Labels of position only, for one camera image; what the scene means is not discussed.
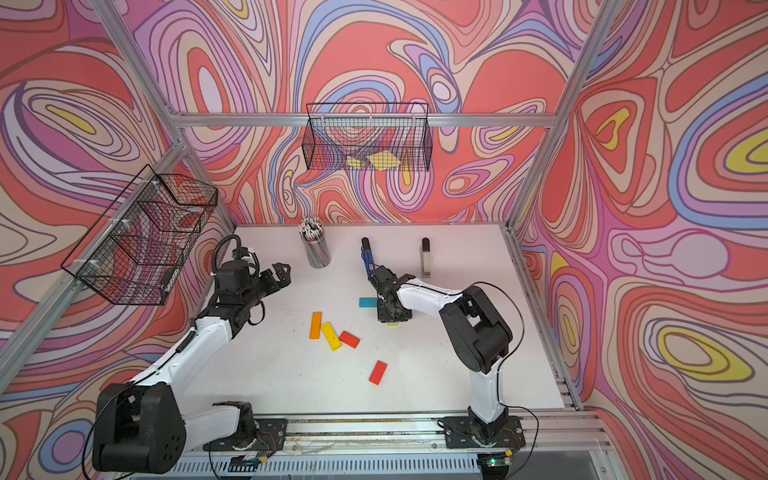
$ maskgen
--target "psychedelic wall pattern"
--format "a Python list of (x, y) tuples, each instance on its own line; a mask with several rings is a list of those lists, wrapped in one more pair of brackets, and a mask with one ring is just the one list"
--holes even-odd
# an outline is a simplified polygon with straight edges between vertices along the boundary
[[(0, 44), (4, 342), (56, 281), (71, 246), (169, 142), (87, 0), (0, 2)], [(0, 396), (0, 478), (80, 476), (98, 392), (180, 337), (222, 232), (214, 217), (163, 307), (78, 296)]]
[[(0, 478), (80, 478), (99, 392), (160, 358), (189, 328), (224, 228), (214, 214), (164, 306), (111, 305), (84, 290), (0, 396)], [(88, 474), (91, 446), (86, 449)]]
[(597, 3), (150, 0), (121, 8), (177, 111), (302, 112), (362, 90), (378, 101), (425, 100), (437, 112), (490, 112), (532, 98), (554, 110)]
[(768, 5), (625, 5), (517, 223), (631, 478), (768, 476)]
[[(552, 112), (592, 2), (208, 2), (121, 11), (172, 108), (302, 112), (425, 101), (433, 112)], [(542, 129), (433, 129), (434, 171), (306, 172), (299, 128), (191, 128), (235, 223), (502, 221)]]
[(89, 12), (80, 0), (0, 6), (0, 347), (71, 246), (168, 146)]
[(435, 146), (424, 171), (307, 170), (300, 128), (194, 127), (197, 151), (235, 224), (465, 222), (509, 218), (544, 134), (462, 127), (454, 153)]

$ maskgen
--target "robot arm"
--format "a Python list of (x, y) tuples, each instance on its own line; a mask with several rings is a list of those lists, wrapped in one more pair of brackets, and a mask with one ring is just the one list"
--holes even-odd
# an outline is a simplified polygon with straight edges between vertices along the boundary
[[(368, 281), (379, 295), (376, 306), (380, 322), (408, 321), (413, 310), (442, 320), (457, 357), (470, 370), (470, 429), (480, 443), (491, 443), (508, 412), (498, 398), (498, 367), (512, 341), (512, 331), (491, 300), (478, 286), (449, 290), (413, 275), (397, 277), (385, 266), (374, 264), (366, 238), (362, 239), (362, 258)], [(479, 321), (472, 325), (470, 318)]]
[[(234, 260), (216, 268), (218, 250), (237, 242)], [(195, 325), (161, 358), (130, 382), (111, 384), (99, 395), (92, 462), (100, 472), (165, 473), (181, 455), (215, 439), (252, 442), (257, 428), (250, 404), (224, 402), (181, 415), (181, 396), (208, 360), (250, 322), (250, 310), (290, 284), (290, 266), (275, 263), (259, 274), (255, 254), (240, 238), (223, 238), (212, 259), (214, 293)]]

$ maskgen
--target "metal grate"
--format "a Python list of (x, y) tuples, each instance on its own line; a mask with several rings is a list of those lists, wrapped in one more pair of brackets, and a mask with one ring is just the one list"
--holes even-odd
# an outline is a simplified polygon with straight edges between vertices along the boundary
[[(317, 475), (319, 478), (331, 475), (379, 474), (406, 475), (429, 474), (479, 474), (477, 454), (472, 453), (426, 453), (426, 454), (381, 454), (381, 455), (276, 455), (268, 462), (255, 467), (230, 467), (229, 458), (212, 458), (216, 472), (222, 478), (242, 476), (243, 473), (259, 476)], [(179, 459), (167, 477), (210, 477), (211, 468), (207, 454)]]
[(92, 255), (65, 266), (78, 242), (61, 267), (113, 304), (163, 305), (217, 201), (212, 185), (154, 174)]
[(306, 108), (302, 149), (307, 170), (429, 170), (432, 132), (426, 103), (318, 103)]

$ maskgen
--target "white tabletop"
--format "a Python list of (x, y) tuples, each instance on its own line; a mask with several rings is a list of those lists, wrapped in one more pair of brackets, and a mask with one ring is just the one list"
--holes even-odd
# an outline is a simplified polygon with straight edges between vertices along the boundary
[[(246, 325), (205, 365), (180, 399), (182, 413), (226, 400), (250, 402), (256, 414), (466, 410), (469, 370), (441, 320), (414, 312), (410, 321), (388, 326), (376, 319), (375, 308), (359, 308), (360, 297), (376, 296), (360, 258), (362, 237), (370, 239), (375, 262), (397, 276), (419, 276), (419, 246), (428, 237), (432, 277), (426, 282), (462, 290), (484, 280), (504, 289), (522, 311), (526, 333), (502, 369), (502, 400), (563, 408), (498, 225), (326, 227), (333, 259), (322, 269), (309, 265), (295, 227), (239, 227), (236, 233), (255, 249), (262, 270), (288, 263), (292, 282), (264, 299), (263, 323)], [(510, 347), (517, 345), (521, 324), (514, 307), (495, 289), (483, 290), (512, 330)], [(344, 345), (334, 352), (322, 333), (310, 340), (316, 311), (336, 335), (346, 330), (360, 338), (357, 349)], [(260, 317), (261, 308), (254, 308), (252, 321)], [(368, 381), (377, 360), (387, 364), (379, 386)]]

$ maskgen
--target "mesh basket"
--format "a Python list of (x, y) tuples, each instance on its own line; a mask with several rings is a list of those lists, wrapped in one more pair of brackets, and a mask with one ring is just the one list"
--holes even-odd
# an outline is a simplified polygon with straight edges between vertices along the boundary
[(306, 108), (310, 119), (302, 150), (307, 170), (429, 170), (427, 104), (317, 103)]
[(61, 266), (115, 305), (164, 305), (217, 201), (212, 185), (155, 174), (78, 270)]

